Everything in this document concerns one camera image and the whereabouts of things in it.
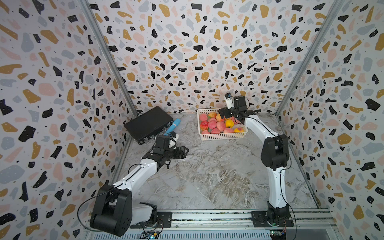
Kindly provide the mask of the yellow pink peach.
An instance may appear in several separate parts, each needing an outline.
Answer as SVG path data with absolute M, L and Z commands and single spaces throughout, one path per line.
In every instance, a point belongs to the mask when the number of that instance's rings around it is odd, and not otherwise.
M 244 133 L 245 130 L 244 130 L 243 128 L 241 128 L 241 127 L 238 127 L 238 128 L 235 128 L 235 129 L 234 129 L 234 132 L 235 132 L 235 133 Z

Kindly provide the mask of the orange wrinkled peach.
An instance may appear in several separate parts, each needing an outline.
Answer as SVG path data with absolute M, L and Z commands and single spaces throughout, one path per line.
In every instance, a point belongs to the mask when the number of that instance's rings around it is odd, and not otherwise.
M 216 112 L 211 112 L 211 113 L 208 114 L 209 118 L 216 118 L 216 116 L 217 116 Z

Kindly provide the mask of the large pink peach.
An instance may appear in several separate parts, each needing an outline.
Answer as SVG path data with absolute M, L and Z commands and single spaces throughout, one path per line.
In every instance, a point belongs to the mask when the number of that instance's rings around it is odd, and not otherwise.
M 217 120 L 216 119 L 210 119 L 208 121 L 208 128 L 213 130 L 217 127 Z

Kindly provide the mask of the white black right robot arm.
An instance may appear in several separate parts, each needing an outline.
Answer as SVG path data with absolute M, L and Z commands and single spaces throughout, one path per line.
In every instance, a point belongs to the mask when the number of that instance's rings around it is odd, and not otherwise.
M 254 111 L 246 107 L 225 107 L 219 109 L 219 114 L 222 118 L 234 117 L 263 142 L 261 161 L 267 168 L 270 188 L 266 220 L 270 226 L 279 226 L 291 217 L 285 189 L 285 171 L 290 159 L 287 136 L 269 128 Z

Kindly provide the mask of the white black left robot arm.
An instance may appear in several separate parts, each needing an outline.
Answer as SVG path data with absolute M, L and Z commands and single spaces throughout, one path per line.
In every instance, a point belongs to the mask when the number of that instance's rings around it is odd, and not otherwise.
M 184 159 L 188 153 L 185 146 L 152 150 L 127 176 L 112 185 L 102 186 L 96 196 L 90 227 L 121 237 L 133 225 L 157 226 L 157 206 L 144 202 L 134 205 L 133 195 L 162 166 L 169 167 L 171 160 Z

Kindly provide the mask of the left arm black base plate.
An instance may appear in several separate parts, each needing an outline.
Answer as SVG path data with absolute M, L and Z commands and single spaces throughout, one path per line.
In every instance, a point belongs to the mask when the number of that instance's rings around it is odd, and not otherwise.
M 139 229 L 141 227 L 145 229 L 169 229 L 172 224 L 172 215 L 172 212 L 153 212 L 148 221 L 131 225 L 130 229 Z

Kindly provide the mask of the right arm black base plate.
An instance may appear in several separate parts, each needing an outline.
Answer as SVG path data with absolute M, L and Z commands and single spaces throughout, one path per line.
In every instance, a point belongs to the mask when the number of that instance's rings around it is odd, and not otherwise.
M 282 228 L 294 227 L 294 221 L 290 214 L 276 215 L 273 211 L 252 211 L 251 220 L 255 228 Z

